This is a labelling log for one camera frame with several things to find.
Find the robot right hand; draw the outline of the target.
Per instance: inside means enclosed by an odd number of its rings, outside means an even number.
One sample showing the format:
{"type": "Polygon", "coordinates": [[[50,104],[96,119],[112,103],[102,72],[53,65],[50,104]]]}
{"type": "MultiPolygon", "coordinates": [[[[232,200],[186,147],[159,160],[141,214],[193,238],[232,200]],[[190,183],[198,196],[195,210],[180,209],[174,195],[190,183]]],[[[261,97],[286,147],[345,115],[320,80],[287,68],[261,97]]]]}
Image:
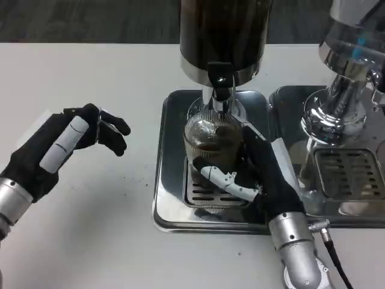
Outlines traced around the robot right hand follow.
{"type": "Polygon", "coordinates": [[[197,157],[194,168],[219,189],[255,203],[266,223],[290,213],[305,219],[303,202],[285,180],[271,143],[253,125],[244,125],[242,136],[247,164],[228,169],[197,157]]]}

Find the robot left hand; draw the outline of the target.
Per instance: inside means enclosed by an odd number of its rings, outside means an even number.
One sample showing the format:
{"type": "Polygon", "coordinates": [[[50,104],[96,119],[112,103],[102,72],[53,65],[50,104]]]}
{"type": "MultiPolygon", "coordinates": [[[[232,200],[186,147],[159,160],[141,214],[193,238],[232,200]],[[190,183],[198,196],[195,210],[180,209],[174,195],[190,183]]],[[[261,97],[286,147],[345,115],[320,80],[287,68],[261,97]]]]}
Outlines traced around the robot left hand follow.
{"type": "Polygon", "coordinates": [[[120,157],[127,149],[124,137],[131,133],[128,124],[120,117],[100,111],[94,104],[65,108],[62,113],[51,115],[21,148],[12,153],[8,165],[1,172],[2,177],[24,188],[33,197],[34,203],[48,194],[59,181],[58,172],[43,170],[39,162],[76,116],[89,124],[76,150],[99,143],[120,157]]]}

